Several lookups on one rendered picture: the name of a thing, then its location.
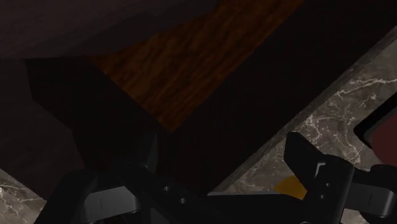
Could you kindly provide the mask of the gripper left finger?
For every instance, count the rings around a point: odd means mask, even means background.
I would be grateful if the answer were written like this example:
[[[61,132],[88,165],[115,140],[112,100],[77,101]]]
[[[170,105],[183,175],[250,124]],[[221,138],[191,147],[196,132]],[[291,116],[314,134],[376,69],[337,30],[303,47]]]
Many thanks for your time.
[[[159,224],[159,212],[114,174],[81,169],[61,179],[34,224]]]

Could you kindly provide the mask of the dark red black-edged flat thing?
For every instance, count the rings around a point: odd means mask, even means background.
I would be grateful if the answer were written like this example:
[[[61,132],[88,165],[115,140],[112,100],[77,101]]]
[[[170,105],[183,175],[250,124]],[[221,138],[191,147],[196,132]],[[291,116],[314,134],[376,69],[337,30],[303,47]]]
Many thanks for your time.
[[[397,166],[397,92],[359,122],[354,133],[383,164]]]

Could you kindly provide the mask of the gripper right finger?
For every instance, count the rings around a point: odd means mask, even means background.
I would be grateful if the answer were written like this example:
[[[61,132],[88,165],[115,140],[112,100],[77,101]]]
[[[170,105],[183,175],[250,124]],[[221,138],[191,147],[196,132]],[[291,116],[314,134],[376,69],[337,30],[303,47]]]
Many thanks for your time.
[[[299,132],[287,134],[284,161],[307,191],[300,224],[342,224],[345,209],[368,224],[397,224],[397,167],[363,171],[322,153]]]

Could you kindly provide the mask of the yellow round thing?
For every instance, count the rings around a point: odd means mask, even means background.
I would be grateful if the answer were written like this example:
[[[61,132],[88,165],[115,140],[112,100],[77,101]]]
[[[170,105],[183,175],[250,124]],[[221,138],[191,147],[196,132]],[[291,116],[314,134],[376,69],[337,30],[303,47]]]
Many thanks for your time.
[[[289,176],[274,187],[274,191],[303,200],[307,190],[295,176]]]

